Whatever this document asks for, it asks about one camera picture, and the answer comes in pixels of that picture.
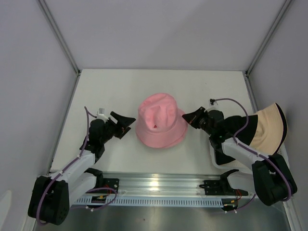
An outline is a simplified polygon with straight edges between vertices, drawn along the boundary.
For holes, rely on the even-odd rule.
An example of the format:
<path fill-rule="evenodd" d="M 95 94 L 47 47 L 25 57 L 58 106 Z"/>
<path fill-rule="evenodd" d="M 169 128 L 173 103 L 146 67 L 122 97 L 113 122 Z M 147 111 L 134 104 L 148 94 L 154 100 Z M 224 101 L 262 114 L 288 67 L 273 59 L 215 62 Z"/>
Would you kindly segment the left aluminium corner post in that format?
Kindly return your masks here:
<path fill-rule="evenodd" d="M 77 66 L 77 63 L 62 35 L 62 32 L 45 0 L 37 0 L 36 3 L 38 4 L 40 10 L 42 11 L 42 14 L 44 15 L 48 25 L 50 26 L 60 48 L 62 49 L 63 54 L 67 58 L 70 66 L 72 67 L 74 73 L 79 76 L 80 69 Z"/>

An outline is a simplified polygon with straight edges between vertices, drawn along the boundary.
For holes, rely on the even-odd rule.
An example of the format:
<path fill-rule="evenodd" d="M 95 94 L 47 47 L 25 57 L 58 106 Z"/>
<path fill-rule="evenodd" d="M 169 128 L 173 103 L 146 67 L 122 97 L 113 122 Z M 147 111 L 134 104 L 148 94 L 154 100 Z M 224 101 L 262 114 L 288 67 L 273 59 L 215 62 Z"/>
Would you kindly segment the right aluminium corner post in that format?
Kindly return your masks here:
<path fill-rule="evenodd" d="M 282 23 L 284 17 L 286 16 L 287 12 L 291 8 L 294 0 L 284 0 L 282 6 L 278 10 L 277 14 L 274 17 L 273 22 L 270 24 L 269 29 L 267 30 L 261 44 L 259 45 L 255 55 L 252 58 L 247 70 L 245 71 L 245 76 L 249 78 L 250 74 L 252 73 L 253 69 L 255 68 L 256 64 L 258 63 L 259 59 L 261 58 L 263 52 L 266 50 L 267 46 L 269 45 L 270 41 L 274 37 L 274 34 L 278 30 L 279 25 Z"/>

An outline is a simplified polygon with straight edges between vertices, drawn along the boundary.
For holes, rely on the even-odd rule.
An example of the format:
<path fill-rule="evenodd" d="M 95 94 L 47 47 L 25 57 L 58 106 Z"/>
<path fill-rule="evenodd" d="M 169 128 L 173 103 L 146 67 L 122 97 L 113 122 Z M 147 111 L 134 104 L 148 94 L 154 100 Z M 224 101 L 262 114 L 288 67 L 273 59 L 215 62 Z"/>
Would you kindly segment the black bucket hat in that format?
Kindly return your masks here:
<path fill-rule="evenodd" d="M 246 145 L 250 145 L 257 129 L 258 123 L 258 116 L 257 115 L 250 115 L 248 117 L 248 125 L 240 131 L 236 138 L 238 138 L 242 143 Z M 229 155 L 225 155 L 221 144 L 234 136 L 234 134 L 244 127 L 246 124 L 246 117 L 245 116 L 230 116 L 221 120 L 218 123 L 217 129 L 215 130 L 214 134 L 212 134 L 209 138 L 210 143 L 215 151 L 215 162 L 216 164 L 223 165 L 234 161 L 235 159 Z"/>

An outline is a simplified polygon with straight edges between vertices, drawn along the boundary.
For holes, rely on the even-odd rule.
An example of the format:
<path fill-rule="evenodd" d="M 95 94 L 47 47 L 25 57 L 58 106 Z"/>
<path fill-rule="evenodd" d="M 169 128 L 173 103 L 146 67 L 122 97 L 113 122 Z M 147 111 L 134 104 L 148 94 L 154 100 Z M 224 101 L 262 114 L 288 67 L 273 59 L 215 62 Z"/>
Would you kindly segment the beige bucket hat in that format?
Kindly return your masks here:
<path fill-rule="evenodd" d="M 249 146 L 268 155 L 279 151 L 287 136 L 287 122 L 277 103 L 258 111 L 257 127 Z"/>

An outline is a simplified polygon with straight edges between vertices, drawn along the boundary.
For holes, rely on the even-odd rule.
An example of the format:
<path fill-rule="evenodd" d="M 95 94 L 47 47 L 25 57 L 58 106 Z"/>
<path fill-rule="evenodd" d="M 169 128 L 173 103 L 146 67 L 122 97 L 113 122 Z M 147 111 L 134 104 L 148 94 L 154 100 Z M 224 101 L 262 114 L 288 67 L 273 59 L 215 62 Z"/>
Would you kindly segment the pink bucket hat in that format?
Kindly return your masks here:
<path fill-rule="evenodd" d="M 182 115 L 184 112 L 178 108 L 171 95 L 151 95 L 138 108 L 136 136 L 151 148 L 173 147 L 184 140 L 188 130 L 188 124 Z"/>

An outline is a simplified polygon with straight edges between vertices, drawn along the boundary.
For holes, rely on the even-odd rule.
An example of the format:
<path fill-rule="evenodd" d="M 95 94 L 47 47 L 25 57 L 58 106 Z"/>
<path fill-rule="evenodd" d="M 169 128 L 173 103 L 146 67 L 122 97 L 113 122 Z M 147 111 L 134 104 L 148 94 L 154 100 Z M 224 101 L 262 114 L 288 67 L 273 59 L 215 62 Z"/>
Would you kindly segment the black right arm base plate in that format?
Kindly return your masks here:
<path fill-rule="evenodd" d="M 204 189 L 205 195 L 248 196 L 247 191 L 233 189 L 226 180 L 204 180 L 199 187 Z"/>

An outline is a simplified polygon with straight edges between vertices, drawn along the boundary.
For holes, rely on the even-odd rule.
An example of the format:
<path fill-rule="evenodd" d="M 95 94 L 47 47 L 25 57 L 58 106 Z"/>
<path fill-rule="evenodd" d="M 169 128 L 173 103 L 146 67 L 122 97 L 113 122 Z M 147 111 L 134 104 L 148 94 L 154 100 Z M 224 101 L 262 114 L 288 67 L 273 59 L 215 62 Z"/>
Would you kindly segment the aluminium corner post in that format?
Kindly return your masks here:
<path fill-rule="evenodd" d="M 250 74 L 252 73 L 253 69 L 255 68 L 256 64 L 258 63 L 259 59 L 261 58 L 263 52 L 266 50 L 267 46 L 269 45 L 270 41 L 274 37 L 274 34 L 278 30 L 279 25 L 282 23 L 284 17 L 286 16 L 287 12 L 291 8 L 294 0 L 284 0 L 282 6 L 278 10 L 277 14 L 274 17 L 273 22 L 270 24 L 269 29 L 267 30 L 261 44 L 259 45 L 255 55 L 252 58 L 247 70 L 245 71 L 245 76 L 249 78 Z"/>
<path fill-rule="evenodd" d="M 77 66 L 77 63 L 62 35 L 62 32 L 45 0 L 37 0 L 36 3 L 38 4 L 40 10 L 42 11 L 42 14 L 44 15 L 48 25 L 50 26 L 60 48 L 62 49 L 63 54 L 67 58 L 70 66 L 72 67 L 74 73 L 79 76 L 80 69 Z"/>

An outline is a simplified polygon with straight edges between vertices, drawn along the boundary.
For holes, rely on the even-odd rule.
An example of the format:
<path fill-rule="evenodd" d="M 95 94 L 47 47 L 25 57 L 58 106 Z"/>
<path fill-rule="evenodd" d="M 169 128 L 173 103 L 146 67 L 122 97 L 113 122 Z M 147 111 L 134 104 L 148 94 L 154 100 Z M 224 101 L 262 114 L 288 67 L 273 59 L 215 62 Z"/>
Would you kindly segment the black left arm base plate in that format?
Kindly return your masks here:
<path fill-rule="evenodd" d="M 118 178 L 104 178 L 102 187 L 114 189 L 118 192 L 120 180 Z"/>

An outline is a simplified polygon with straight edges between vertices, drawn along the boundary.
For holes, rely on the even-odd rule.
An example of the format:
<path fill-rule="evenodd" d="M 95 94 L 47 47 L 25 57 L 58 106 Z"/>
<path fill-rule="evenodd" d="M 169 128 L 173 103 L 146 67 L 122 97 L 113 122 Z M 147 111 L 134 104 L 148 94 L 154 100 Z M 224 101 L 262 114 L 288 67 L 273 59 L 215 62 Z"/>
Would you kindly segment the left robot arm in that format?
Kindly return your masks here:
<path fill-rule="evenodd" d="M 115 112 L 105 116 L 86 112 L 86 130 L 78 148 L 65 151 L 62 165 L 36 178 L 28 207 L 28 216 L 41 225 L 61 225 L 76 200 L 86 193 L 102 193 L 101 199 L 117 196 L 117 189 L 104 179 L 103 172 L 94 169 L 102 158 L 105 145 L 112 138 L 122 139 L 135 122 Z"/>

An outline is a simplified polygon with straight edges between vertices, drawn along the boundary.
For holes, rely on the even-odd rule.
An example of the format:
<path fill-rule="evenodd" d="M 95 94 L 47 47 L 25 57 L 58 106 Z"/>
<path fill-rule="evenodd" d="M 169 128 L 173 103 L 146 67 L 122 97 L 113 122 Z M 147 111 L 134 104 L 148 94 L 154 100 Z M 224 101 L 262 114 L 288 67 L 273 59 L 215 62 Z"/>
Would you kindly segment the aluminium front rail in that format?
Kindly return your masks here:
<path fill-rule="evenodd" d="M 197 197 L 204 196 L 204 189 L 199 185 L 204 180 L 219 180 L 220 175 L 190 174 L 142 174 L 142 173 L 103 173 L 104 178 L 120 180 L 118 196 L 156 196 L 156 197 Z M 114 194 L 114 189 L 102 187 L 95 193 Z"/>

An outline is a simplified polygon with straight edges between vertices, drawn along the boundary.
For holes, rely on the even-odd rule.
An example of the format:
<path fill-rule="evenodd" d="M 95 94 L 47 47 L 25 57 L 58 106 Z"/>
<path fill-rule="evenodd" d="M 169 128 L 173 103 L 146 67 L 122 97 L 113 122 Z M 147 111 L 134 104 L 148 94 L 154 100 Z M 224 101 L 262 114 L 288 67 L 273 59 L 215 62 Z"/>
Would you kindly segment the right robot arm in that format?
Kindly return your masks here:
<path fill-rule="evenodd" d="M 250 192 L 270 206 L 297 193 L 289 166 L 278 153 L 287 135 L 286 118 L 278 104 L 250 116 L 225 117 L 219 110 L 200 107 L 182 117 L 208 134 L 217 165 L 238 161 L 245 166 L 245 170 L 230 169 L 220 175 L 219 188 L 225 195 L 235 190 Z"/>

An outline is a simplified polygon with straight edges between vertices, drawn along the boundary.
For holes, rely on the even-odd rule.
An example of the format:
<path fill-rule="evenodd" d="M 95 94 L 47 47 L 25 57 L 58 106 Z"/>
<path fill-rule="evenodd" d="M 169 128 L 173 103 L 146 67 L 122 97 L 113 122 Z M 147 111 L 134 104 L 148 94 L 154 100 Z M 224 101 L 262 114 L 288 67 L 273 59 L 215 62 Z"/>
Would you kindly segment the white plastic basket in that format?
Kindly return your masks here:
<path fill-rule="evenodd" d="M 289 158 L 288 158 L 284 143 L 281 145 L 277 153 L 284 157 L 287 166 L 290 167 Z M 214 153 L 213 147 L 210 147 L 210 156 L 211 156 L 212 164 L 218 169 L 223 169 L 225 171 L 230 170 L 230 169 L 237 169 L 243 173 L 249 173 L 250 171 L 248 167 L 246 167 L 244 164 L 240 163 L 237 160 L 231 161 L 227 164 L 218 165 L 215 160 L 215 153 Z"/>

